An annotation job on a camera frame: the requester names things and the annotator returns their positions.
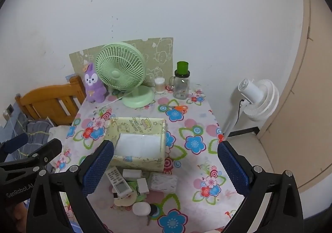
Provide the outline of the white remote control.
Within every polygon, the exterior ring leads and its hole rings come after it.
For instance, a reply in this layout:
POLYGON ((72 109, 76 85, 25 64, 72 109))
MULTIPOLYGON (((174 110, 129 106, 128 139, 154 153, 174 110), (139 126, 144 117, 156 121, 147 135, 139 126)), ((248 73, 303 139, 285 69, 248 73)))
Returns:
POLYGON ((128 185, 122 174, 116 167, 112 167, 105 171, 108 180, 111 182, 112 187, 115 189, 118 197, 126 198, 133 194, 132 188, 128 185))

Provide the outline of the round cartoon pocket mirror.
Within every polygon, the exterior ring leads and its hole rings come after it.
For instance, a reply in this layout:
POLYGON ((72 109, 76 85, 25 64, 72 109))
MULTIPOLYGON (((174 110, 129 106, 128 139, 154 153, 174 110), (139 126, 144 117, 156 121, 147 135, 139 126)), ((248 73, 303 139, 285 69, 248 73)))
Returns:
POLYGON ((114 204, 117 207, 130 207, 132 205, 134 205, 134 203, 137 200, 137 192, 133 192, 132 194, 128 195, 125 198, 114 198, 114 204))

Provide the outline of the green perforated panda case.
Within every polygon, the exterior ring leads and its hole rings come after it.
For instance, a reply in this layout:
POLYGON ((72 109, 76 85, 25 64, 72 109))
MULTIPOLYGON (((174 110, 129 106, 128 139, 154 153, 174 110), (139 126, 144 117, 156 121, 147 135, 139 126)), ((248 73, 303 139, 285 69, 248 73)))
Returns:
POLYGON ((145 201, 145 200, 146 200, 147 195, 146 195, 146 194, 141 194, 141 193, 139 192, 137 181, 129 181, 129 182, 128 182, 128 185, 129 185, 129 186, 132 188, 132 190, 133 190, 134 192, 136 192, 136 194, 137 194, 136 201, 135 201, 136 203, 137 203, 137 202, 141 202, 141 201, 145 201))

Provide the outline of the white oval earbuds case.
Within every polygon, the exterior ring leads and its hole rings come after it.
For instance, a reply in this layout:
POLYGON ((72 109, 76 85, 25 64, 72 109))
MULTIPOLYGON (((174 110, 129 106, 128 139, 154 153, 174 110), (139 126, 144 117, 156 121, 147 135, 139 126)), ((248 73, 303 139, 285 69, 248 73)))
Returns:
POLYGON ((132 212, 136 216, 148 216, 151 212, 151 206, 145 201, 136 202, 132 205, 132 212))

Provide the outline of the clear box of floss picks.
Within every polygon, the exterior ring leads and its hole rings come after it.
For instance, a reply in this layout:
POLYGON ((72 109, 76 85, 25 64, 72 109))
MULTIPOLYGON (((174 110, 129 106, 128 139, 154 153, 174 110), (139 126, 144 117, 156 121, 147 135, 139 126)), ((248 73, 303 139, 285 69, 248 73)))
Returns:
POLYGON ((149 189, 155 192, 172 194, 176 192, 178 177, 157 172, 151 173, 149 177, 149 189))

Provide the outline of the white charger adapter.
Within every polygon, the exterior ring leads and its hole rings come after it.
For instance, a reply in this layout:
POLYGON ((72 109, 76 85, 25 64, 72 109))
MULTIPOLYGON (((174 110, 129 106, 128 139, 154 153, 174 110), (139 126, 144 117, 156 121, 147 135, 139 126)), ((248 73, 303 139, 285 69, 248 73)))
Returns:
POLYGON ((122 176, 126 180, 137 180, 142 177, 142 170, 124 169, 122 176))

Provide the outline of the small white charger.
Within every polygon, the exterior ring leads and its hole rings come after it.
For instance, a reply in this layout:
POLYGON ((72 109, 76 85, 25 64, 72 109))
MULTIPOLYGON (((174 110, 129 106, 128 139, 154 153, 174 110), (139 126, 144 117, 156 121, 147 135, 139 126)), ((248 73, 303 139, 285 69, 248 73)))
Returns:
POLYGON ((138 178, 137 185, 138 185, 138 192, 140 194, 148 194, 150 192, 147 180, 145 178, 138 178))

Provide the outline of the plaid blue bedding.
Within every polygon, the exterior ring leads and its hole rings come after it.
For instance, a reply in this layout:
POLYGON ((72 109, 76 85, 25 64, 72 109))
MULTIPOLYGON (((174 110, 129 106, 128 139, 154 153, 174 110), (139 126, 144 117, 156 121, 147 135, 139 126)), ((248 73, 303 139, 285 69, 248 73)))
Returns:
POLYGON ((17 103, 13 105, 13 113, 5 127, 1 126, 1 143, 15 136, 26 134, 28 142, 18 150, 9 154, 6 162, 26 158, 30 153, 48 142, 51 136, 50 129, 54 124, 49 120, 33 120, 27 117, 17 103))

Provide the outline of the wooden chair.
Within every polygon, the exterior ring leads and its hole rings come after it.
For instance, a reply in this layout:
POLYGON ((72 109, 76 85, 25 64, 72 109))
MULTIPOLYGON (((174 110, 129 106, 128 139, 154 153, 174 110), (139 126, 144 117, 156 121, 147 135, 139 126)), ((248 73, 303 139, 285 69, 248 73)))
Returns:
POLYGON ((80 76, 73 76, 69 83, 34 89, 15 101, 22 112, 34 120, 49 118, 57 126, 71 125, 86 98, 80 76))

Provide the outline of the purple plush toy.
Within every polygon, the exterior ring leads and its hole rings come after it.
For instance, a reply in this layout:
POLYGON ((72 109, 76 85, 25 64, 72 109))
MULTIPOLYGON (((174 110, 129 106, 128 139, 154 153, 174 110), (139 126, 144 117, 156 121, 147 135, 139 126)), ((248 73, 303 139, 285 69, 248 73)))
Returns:
POLYGON ((107 89, 101 79, 98 77, 93 62, 85 66, 84 86, 86 99, 90 103, 102 103, 105 100, 107 89))

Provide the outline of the yellow cartoon storage box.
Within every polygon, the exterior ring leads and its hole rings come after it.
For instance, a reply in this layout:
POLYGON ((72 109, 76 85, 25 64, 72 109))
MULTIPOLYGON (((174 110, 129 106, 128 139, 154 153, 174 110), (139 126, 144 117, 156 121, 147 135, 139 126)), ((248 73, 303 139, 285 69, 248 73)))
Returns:
POLYGON ((117 117, 109 122, 104 139, 116 147, 120 134, 159 135, 161 138, 158 158, 121 157, 113 155, 111 166, 124 169, 161 172, 164 169, 167 122, 163 118, 117 117))

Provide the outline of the floral tablecloth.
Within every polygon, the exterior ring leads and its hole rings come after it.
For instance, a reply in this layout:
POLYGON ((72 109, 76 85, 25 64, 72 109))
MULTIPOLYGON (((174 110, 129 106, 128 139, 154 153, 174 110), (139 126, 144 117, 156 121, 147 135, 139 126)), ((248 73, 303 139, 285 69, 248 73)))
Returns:
POLYGON ((205 95, 194 89, 186 100, 172 91, 156 95, 152 103, 136 109, 123 105, 113 91, 102 104, 84 102, 63 134, 62 153, 52 165, 56 171, 79 165, 103 141, 107 126, 117 117, 163 118, 167 122, 163 172, 178 177, 175 193, 150 191, 146 202, 158 204, 157 220, 136 216, 132 207, 114 204, 112 186, 103 177, 88 199, 111 232, 221 232, 243 197, 233 187, 217 156, 223 136, 205 95), (187 106, 183 114, 170 106, 187 106))

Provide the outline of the white standing fan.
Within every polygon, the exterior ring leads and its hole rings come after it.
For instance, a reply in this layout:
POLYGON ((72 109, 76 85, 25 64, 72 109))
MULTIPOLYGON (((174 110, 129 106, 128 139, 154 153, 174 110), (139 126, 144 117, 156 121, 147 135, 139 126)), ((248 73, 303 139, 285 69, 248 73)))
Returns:
POLYGON ((268 79, 253 81, 244 79, 237 86, 242 98, 236 112, 230 118, 224 131, 227 139, 242 114, 253 122, 265 121, 276 110, 279 102, 279 91, 275 84, 268 79))

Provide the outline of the cotton swab container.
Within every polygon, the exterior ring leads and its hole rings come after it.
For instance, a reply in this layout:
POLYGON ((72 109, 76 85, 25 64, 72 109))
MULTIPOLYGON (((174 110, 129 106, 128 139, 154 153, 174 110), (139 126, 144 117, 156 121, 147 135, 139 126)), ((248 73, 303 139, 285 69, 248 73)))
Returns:
POLYGON ((165 92, 165 78, 159 77, 154 79, 155 92, 162 94, 165 92))

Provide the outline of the orange handled scissors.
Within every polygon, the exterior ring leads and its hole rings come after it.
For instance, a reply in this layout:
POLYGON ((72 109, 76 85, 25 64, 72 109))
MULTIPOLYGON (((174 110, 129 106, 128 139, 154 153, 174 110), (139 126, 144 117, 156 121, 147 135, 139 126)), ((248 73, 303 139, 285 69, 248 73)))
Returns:
POLYGON ((164 107, 166 107, 167 109, 175 109, 176 111, 179 111, 183 114, 187 113, 188 107, 187 106, 170 106, 170 105, 166 105, 163 104, 164 107))

